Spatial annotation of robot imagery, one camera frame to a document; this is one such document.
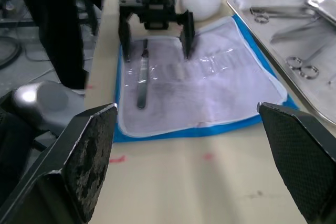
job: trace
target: beige table surface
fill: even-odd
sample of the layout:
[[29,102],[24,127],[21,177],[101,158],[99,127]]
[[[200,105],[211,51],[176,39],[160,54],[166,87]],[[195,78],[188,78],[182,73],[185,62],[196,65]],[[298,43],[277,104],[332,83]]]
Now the beige table surface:
[[[223,0],[214,19],[231,14]],[[113,102],[118,17],[118,0],[105,0],[88,108]],[[137,19],[131,27],[134,35],[146,33]],[[161,33],[177,35],[178,28]],[[114,144],[111,160],[90,224],[305,223],[261,124],[212,137]]]

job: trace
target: white cloth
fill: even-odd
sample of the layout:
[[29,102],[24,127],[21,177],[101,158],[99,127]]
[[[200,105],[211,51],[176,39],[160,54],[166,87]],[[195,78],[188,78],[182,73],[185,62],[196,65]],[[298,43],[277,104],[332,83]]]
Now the white cloth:
[[137,108],[143,41],[132,43],[131,62],[121,64],[118,122],[132,137],[237,122],[257,115],[258,102],[281,104],[286,89],[246,45],[234,20],[202,28],[190,60],[177,38],[149,37],[147,103]]

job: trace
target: floor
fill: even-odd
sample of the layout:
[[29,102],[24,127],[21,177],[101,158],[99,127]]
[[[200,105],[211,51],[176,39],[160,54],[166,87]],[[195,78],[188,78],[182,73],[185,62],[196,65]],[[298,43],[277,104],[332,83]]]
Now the floor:
[[[21,20],[30,17],[22,0],[12,0],[12,3],[15,9],[9,12],[10,18]],[[100,10],[97,8],[96,10],[97,16],[100,18]],[[37,27],[3,28],[0,29],[0,36],[18,39],[24,49],[12,64],[0,69],[0,97],[12,89],[30,82],[59,81],[39,41]],[[91,34],[90,27],[83,25],[82,37],[86,59],[85,69],[90,72],[96,36]],[[13,50],[13,48],[8,46],[8,43],[0,41],[0,59],[4,57],[2,54],[8,53],[9,50]]]

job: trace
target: stainless steel tray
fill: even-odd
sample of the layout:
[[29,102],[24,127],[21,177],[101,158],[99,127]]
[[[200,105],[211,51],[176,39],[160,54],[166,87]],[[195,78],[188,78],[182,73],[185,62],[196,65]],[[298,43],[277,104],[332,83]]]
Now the stainless steel tray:
[[[327,121],[336,124],[336,0],[227,0],[230,8],[246,24],[269,61],[291,86],[305,105]],[[321,16],[313,29],[297,33],[291,39],[276,43],[271,37],[284,28],[311,22],[307,18],[270,18],[265,24],[255,21],[253,6],[305,6]],[[286,64],[286,58],[307,59],[314,51],[332,40],[309,65],[319,69],[316,79],[305,79]]]

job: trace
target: forceps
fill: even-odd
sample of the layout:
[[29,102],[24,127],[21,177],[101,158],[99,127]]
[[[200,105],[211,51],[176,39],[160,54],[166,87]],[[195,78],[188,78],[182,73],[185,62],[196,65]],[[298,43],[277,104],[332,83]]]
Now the forceps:
[[299,73],[302,77],[312,80],[315,79],[319,74],[320,70],[313,65],[304,65],[307,62],[312,61],[316,58],[320,53],[325,49],[327,45],[330,45],[333,40],[324,43],[319,49],[317,49],[312,55],[310,55],[307,59],[303,60],[296,56],[289,56],[286,58],[286,64],[292,70],[299,70]]
[[255,22],[266,24],[270,18],[315,18],[316,12],[304,6],[252,6]]

